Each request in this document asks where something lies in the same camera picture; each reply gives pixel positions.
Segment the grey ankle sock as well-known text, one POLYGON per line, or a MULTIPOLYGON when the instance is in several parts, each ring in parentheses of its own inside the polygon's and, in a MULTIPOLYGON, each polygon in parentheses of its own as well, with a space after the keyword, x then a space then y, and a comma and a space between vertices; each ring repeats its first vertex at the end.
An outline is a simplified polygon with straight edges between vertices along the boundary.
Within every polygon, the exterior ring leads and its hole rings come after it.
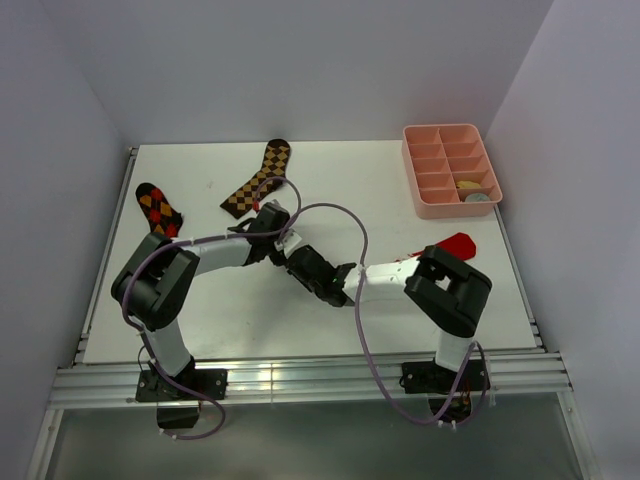
POLYGON ((472 193, 465 197, 465 203, 482 203, 482 202, 490 202, 491 198, 482 192, 472 193))

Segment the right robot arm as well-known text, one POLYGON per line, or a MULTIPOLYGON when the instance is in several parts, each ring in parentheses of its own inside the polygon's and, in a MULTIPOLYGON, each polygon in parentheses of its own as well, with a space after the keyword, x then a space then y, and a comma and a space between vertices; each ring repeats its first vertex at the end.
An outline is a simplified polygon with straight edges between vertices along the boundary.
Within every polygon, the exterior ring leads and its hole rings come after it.
POLYGON ((284 255, 287 273, 321 301, 359 309, 367 301, 407 300, 438 327, 433 378, 452 390, 468 374, 464 363, 493 284, 488 276, 439 246, 409 259, 334 266, 309 245, 284 255))

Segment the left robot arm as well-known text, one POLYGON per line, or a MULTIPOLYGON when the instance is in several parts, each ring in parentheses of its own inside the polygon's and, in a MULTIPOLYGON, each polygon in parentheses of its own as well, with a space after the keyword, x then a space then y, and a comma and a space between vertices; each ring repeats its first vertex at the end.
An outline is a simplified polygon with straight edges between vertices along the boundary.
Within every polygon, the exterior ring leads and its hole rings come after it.
POLYGON ((126 322, 143 335, 150 356, 163 370, 159 388, 183 399, 195 386, 193 356, 184 345, 177 316, 193 279, 227 267, 258 263, 275 252, 290 214, 267 202, 253 219, 215 241, 174 241, 160 233, 144 237, 111 286, 126 322))

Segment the yellow ankle sock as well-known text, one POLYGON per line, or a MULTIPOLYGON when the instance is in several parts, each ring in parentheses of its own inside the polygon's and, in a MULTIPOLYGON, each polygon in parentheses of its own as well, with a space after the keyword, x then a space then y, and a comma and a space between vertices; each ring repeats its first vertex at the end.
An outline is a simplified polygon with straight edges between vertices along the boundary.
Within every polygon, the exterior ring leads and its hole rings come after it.
POLYGON ((456 183, 456 187, 458 189, 479 189, 482 185, 473 181, 461 180, 456 183))

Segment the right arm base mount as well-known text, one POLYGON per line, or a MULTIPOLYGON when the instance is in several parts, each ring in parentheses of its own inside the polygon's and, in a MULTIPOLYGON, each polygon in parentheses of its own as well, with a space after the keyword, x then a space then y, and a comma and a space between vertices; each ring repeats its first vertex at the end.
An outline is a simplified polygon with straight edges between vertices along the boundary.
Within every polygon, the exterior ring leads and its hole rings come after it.
MULTIPOLYGON (((399 385, 405 394, 436 394, 441 398, 429 401, 431 413, 436 415, 450 393, 456 372, 438 366, 434 360, 401 364, 399 385)), ((451 403, 439 417, 438 425, 457 427, 474 413, 472 394, 478 392, 483 402, 491 389, 491 381, 482 360, 469 360, 456 387, 451 403)))

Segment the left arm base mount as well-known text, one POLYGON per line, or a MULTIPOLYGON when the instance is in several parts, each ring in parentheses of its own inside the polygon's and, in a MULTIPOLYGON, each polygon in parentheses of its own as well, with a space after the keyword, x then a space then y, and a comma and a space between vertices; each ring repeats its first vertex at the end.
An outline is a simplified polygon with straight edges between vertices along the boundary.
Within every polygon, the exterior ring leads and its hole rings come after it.
POLYGON ((194 369, 168 381, 150 367, 140 373, 134 399, 156 405, 159 428, 182 433, 196 426, 205 401, 224 399, 227 380, 226 369, 194 369))

